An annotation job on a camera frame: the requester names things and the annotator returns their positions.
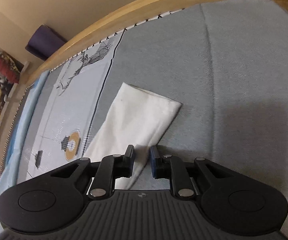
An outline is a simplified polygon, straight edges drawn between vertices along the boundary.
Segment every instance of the logo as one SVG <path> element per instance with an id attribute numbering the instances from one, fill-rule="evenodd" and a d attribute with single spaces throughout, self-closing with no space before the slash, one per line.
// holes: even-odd
<path id="1" fill-rule="evenodd" d="M 140 198 L 144 198 L 147 196 L 147 194 L 145 194 L 144 192 L 137 194 L 137 196 L 139 196 Z"/>
<path id="2" fill-rule="evenodd" d="M 61 141 L 61 149 L 65 152 L 65 158 L 67 161 L 72 160 L 78 152 L 81 138 L 78 131 L 73 131 L 70 136 L 65 136 Z"/>

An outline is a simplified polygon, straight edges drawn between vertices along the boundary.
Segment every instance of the wooden bed frame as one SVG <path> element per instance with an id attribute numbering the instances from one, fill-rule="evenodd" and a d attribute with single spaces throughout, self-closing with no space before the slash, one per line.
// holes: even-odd
<path id="1" fill-rule="evenodd" d="M 21 98 L 23 97 L 26 88 L 33 84 L 41 73 L 57 67 L 83 49 L 128 26 L 167 11 L 175 11 L 197 3 L 214 1 L 220 0 L 136 0 L 110 13 L 80 32 L 55 52 L 33 73 L 22 73 L 20 84 L 17 85 L 13 95 L 9 97 L 9 103 L 6 105 L 6 109 L 3 110 L 4 113 L 0 117 L 0 172 L 6 145 L 9 141 L 9 133 L 12 129 L 14 116 L 17 113 Z M 288 9 L 288 0 L 273 1 L 281 7 Z"/>

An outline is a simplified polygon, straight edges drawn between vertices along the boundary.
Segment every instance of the red pillow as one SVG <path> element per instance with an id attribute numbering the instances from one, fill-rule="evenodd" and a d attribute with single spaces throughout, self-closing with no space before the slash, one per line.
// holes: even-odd
<path id="1" fill-rule="evenodd" d="M 0 51 L 0 73 L 5 76 L 10 83 L 19 83 L 20 72 L 14 61 L 3 51 Z"/>

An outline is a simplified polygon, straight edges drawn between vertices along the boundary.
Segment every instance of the light blue sheet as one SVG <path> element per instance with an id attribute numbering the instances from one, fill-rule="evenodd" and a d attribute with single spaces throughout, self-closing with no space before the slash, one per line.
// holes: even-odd
<path id="1" fill-rule="evenodd" d="M 5 166 L 8 165 L 9 160 L 12 156 L 13 153 L 13 146 L 14 146 L 14 141 L 15 141 L 15 136 L 17 135 L 17 127 L 18 127 L 18 123 L 15 124 L 15 126 L 13 127 L 13 132 L 11 135 L 11 139 L 9 141 L 9 148 L 8 151 L 6 152 L 6 156 L 5 156 Z"/>
<path id="2" fill-rule="evenodd" d="M 10 149 L 8 151 L 9 161 L 0 176 L 0 195 L 8 188 L 14 186 L 17 182 L 18 167 L 26 132 L 29 127 L 37 100 L 39 98 L 43 85 L 48 77 L 48 74 L 49 71 L 45 71 L 44 73 L 42 73 L 40 78 L 35 82 L 33 88 L 28 94 L 20 120 L 17 124 L 17 131 L 14 131 L 16 134 L 11 138 L 14 141 L 10 142 Z M 0 223 L 0 233 L 2 231 L 3 228 Z"/>

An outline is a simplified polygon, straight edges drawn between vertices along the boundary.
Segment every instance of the white cloth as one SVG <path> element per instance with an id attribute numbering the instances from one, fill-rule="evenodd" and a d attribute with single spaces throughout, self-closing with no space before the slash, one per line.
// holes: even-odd
<path id="1" fill-rule="evenodd" d="M 147 162 L 149 147 L 159 142 L 180 106 L 169 98 L 123 83 L 84 157 L 99 162 L 108 155 L 124 155 L 127 146 L 134 145 L 133 175 L 115 183 L 116 189 L 129 189 Z"/>

